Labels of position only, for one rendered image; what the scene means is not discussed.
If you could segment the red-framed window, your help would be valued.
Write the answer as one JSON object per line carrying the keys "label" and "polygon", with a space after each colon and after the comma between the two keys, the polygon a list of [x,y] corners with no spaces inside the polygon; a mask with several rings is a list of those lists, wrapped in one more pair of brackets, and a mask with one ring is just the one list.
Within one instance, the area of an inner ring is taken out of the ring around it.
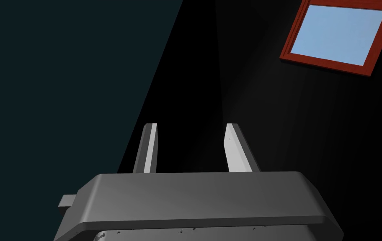
{"label": "red-framed window", "polygon": [[283,61],[371,76],[382,50],[382,0],[302,0]]}

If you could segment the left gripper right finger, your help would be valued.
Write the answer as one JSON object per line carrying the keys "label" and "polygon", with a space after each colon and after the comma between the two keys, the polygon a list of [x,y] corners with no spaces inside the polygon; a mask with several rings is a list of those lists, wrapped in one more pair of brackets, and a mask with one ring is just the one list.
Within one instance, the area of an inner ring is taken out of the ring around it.
{"label": "left gripper right finger", "polygon": [[226,125],[223,144],[229,172],[259,172],[261,170],[239,124]]}

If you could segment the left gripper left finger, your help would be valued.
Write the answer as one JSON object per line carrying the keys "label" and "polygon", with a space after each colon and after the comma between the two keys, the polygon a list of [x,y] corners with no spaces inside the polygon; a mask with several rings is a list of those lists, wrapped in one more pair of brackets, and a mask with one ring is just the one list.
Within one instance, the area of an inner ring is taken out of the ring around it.
{"label": "left gripper left finger", "polygon": [[156,173],[157,153],[157,123],[146,123],[143,127],[132,173]]}

